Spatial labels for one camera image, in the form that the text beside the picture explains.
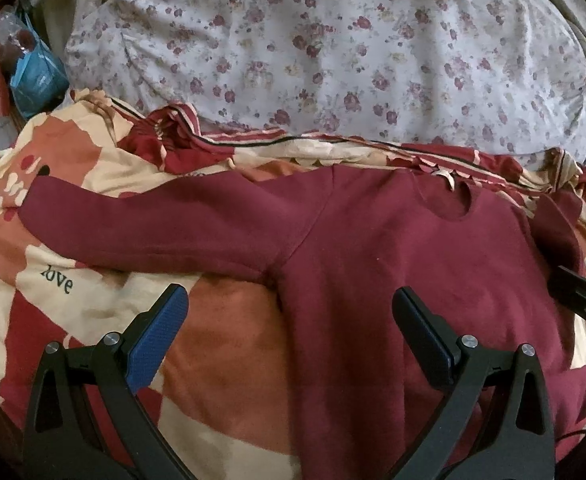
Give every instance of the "maroon sweatshirt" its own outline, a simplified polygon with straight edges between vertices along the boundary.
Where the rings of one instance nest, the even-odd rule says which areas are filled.
[[[570,370],[573,316],[546,290],[549,264],[577,269],[580,250],[548,197],[531,223],[480,187],[450,192],[437,176],[334,166],[259,183],[234,172],[178,178],[129,198],[41,176],[19,215],[49,248],[85,264],[276,287],[307,480],[379,480],[441,399],[393,322],[403,285],[484,346],[534,345],[557,436],[586,416],[586,367]],[[483,394],[456,459],[488,402]]]

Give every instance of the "blue plastic bag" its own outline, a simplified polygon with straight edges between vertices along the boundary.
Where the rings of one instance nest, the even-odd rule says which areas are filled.
[[[61,60],[40,39],[29,17],[25,14],[23,19],[35,38],[36,46],[35,50],[25,53],[18,60],[9,86],[20,114],[30,119],[55,98],[64,95],[68,79]]]

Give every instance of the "blue gripper pad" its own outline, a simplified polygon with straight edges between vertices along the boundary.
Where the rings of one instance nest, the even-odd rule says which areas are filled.
[[[135,395],[139,389],[148,386],[162,364],[162,359],[175,339],[189,310],[189,296],[183,286],[169,285],[162,296],[148,312],[138,314],[129,328],[134,327],[138,318],[150,318],[142,332],[137,335],[128,352],[125,379]],[[129,338],[128,331],[124,338]]]

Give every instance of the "round neckline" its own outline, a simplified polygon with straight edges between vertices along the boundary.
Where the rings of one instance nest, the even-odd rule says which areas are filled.
[[[456,218],[447,218],[445,216],[438,214],[436,211],[434,211],[431,208],[431,206],[429,205],[429,202],[424,198],[424,195],[422,194],[422,190],[420,189],[420,186],[417,183],[417,176],[416,176],[415,172],[409,170],[409,173],[411,175],[410,179],[411,179],[411,182],[413,185],[413,190],[415,192],[415,196],[417,197],[418,202],[420,203],[420,205],[423,208],[425,208],[433,216],[436,216],[440,220],[443,220],[445,222],[462,222],[462,221],[470,219],[471,216],[473,216],[475,211],[477,210],[477,207],[478,207],[478,204],[481,200],[481,195],[482,195],[481,189],[479,189],[477,186],[471,186],[465,180],[456,180],[455,181],[456,186],[466,186],[466,188],[468,189],[469,195],[471,196],[471,205],[468,207],[468,210],[466,213],[464,213],[462,216],[458,216]]]

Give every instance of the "plastic bag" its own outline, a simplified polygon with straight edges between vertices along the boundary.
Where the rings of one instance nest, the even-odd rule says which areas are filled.
[[[29,17],[11,7],[0,11],[2,65],[11,73],[9,87],[22,117],[30,119],[64,96],[68,79],[61,60],[40,39]]]

